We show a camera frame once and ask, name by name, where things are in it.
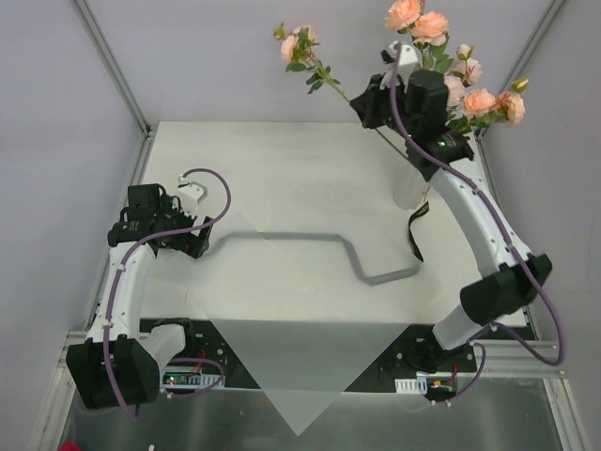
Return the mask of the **pink rose stem four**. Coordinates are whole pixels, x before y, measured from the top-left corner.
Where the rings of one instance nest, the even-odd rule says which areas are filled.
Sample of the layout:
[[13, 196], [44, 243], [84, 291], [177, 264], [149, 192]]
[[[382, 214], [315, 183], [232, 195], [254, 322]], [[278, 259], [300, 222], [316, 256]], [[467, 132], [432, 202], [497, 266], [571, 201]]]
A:
[[497, 96], [485, 88], [467, 91], [460, 78], [453, 75], [445, 76], [444, 83], [449, 92], [446, 124], [461, 134], [497, 123], [515, 126], [526, 114], [522, 93], [530, 84], [529, 78], [515, 80], [509, 90]]

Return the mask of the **pink rose stem one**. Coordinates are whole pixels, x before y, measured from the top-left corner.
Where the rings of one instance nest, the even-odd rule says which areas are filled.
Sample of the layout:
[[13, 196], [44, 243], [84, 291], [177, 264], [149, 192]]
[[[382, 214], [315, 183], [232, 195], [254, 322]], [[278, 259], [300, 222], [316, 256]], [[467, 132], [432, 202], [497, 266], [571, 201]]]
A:
[[385, 26], [401, 35], [409, 35], [421, 57], [419, 68], [444, 74], [453, 59], [445, 53], [449, 39], [449, 21], [436, 11], [424, 12], [424, 2], [398, 0], [389, 8]]

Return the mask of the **pink rose stem three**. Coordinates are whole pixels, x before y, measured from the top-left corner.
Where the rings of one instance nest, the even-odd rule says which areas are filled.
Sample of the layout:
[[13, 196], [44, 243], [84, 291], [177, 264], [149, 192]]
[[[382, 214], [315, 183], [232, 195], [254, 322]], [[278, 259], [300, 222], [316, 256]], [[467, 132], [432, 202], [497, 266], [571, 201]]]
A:
[[280, 23], [273, 31], [273, 37], [280, 43], [280, 55], [285, 71], [305, 73], [308, 95], [316, 93], [324, 86], [333, 89], [347, 105], [350, 98], [342, 88], [341, 82], [331, 73], [331, 67], [324, 64], [316, 54], [320, 41], [311, 25], [300, 25], [291, 30]]

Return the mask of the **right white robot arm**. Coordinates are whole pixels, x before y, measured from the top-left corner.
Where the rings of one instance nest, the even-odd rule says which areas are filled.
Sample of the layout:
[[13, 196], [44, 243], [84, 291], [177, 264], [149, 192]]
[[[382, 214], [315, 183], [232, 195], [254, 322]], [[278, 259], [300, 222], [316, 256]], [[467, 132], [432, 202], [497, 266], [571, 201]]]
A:
[[405, 351], [407, 364], [434, 373], [451, 365], [470, 338], [532, 303], [552, 270], [515, 234], [490, 198], [467, 138], [446, 123], [448, 88], [441, 74], [417, 70], [408, 80], [373, 75], [350, 102], [365, 129], [408, 137], [408, 160], [452, 212], [474, 254], [480, 280], [462, 288], [460, 304]]

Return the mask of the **pink rose stem two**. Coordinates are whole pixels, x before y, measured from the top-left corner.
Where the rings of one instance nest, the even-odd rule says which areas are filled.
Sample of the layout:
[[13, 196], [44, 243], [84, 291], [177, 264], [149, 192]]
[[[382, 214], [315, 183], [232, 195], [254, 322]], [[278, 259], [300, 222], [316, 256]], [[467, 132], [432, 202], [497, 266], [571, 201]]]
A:
[[448, 109], [458, 107], [466, 95], [467, 88], [475, 85], [482, 75], [481, 63], [472, 57], [473, 50], [473, 46], [461, 44], [456, 50], [456, 58], [443, 78], [448, 90]]

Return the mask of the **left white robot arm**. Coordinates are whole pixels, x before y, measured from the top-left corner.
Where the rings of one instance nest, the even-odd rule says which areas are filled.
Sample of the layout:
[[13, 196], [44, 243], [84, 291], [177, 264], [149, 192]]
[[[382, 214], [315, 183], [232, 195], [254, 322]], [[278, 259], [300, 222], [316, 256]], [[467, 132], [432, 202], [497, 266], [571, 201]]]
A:
[[108, 232], [109, 272], [85, 341], [69, 347], [66, 362], [89, 410], [153, 402], [162, 372], [173, 360], [189, 365], [199, 356], [192, 322], [160, 319], [140, 336], [143, 295], [161, 249], [198, 259], [209, 247], [210, 218], [194, 233], [197, 209], [207, 196], [197, 182], [182, 182], [169, 195], [159, 183], [132, 185], [128, 203]]

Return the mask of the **white wrapping paper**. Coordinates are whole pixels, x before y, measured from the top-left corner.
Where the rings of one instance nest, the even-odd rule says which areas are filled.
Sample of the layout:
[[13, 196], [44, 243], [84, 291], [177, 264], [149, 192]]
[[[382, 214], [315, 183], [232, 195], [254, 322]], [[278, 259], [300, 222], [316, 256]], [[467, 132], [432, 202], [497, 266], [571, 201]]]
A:
[[420, 260], [330, 231], [260, 230], [225, 218], [190, 294], [295, 434], [407, 327]]

